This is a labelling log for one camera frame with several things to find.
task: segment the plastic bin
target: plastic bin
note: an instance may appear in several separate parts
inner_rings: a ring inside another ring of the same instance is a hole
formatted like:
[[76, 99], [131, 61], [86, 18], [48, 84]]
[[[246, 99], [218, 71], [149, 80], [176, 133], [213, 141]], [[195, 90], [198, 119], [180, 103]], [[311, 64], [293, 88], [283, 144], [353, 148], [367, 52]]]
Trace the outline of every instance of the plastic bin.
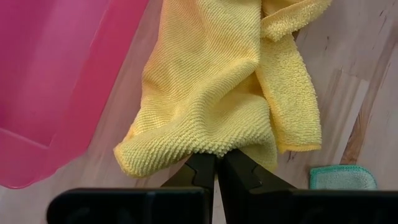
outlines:
[[83, 154], [147, 0], [0, 2], [0, 185]]

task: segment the green cleaning pad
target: green cleaning pad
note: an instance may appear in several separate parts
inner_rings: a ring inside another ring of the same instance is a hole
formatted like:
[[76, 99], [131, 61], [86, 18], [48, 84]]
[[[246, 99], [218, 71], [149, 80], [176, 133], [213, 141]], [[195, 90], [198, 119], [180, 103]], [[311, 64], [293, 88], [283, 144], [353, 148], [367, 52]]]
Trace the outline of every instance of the green cleaning pad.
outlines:
[[363, 167], [336, 165], [312, 168], [310, 189], [374, 190], [373, 175]]

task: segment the yellow microfiber towel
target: yellow microfiber towel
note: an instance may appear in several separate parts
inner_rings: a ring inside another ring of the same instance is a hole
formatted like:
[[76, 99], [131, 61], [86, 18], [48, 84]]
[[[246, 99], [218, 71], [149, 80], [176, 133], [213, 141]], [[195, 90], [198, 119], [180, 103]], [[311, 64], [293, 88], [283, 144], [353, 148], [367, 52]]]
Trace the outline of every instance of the yellow microfiber towel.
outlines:
[[277, 147], [319, 149], [315, 91], [292, 32], [329, 3], [164, 0], [141, 110], [114, 150], [123, 171], [145, 177], [193, 153], [232, 149], [271, 169]]

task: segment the microfiber towel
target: microfiber towel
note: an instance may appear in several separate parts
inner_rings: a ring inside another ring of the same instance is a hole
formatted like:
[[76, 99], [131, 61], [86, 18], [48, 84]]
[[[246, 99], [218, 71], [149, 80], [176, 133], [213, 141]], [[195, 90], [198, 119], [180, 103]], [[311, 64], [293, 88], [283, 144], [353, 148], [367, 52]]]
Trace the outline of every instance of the microfiber towel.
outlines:
[[281, 152], [319, 149], [313, 85], [292, 32], [329, 0], [164, 0], [141, 109], [114, 153], [145, 177], [193, 153], [240, 149], [272, 169]]
[[373, 175], [360, 166], [328, 166], [312, 168], [310, 189], [374, 190], [377, 189]]

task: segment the wooden floor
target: wooden floor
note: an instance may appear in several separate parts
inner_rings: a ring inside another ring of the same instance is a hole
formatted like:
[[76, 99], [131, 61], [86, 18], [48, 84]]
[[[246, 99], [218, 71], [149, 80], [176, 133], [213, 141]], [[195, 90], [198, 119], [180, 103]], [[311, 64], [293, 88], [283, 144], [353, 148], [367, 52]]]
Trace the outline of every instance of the wooden floor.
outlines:
[[[178, 170], [132, 179], [119, 169], [112, 148], [139, 109], [142, 68], [156, 42], [162, 0], [150, 0], [88, 152], [51, 178], [22, 190], [0, 188], [2, 224], [45, 223], [45, 209], [74, 187], [156, 187]], [[297, 45], [313, 78], [323, 125], [323, 149], [286, 153], [276, 174], [306, 188], [308, 170], [359, 164], [381, 189], [398, 190], [398, 0], [334, 0], [301, 30]], [[214, 223], [225, 223], [215, 190]]]

